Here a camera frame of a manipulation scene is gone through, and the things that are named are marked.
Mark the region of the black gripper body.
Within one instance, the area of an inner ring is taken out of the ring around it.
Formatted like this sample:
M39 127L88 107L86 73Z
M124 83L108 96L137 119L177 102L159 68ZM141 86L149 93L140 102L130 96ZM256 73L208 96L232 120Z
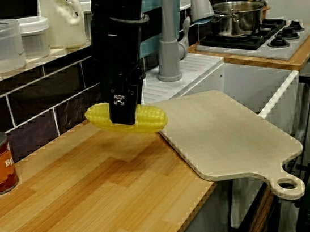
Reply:
M123 19L92 25L92 62L102 86L145 78L139 60L140 32L137 20Z

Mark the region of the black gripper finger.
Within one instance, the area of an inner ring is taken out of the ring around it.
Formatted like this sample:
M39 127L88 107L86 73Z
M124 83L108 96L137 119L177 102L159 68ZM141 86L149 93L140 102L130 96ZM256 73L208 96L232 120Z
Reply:
M115 124L134 125L137 105L141 103L142 80L114 82L110 85L109 114Z

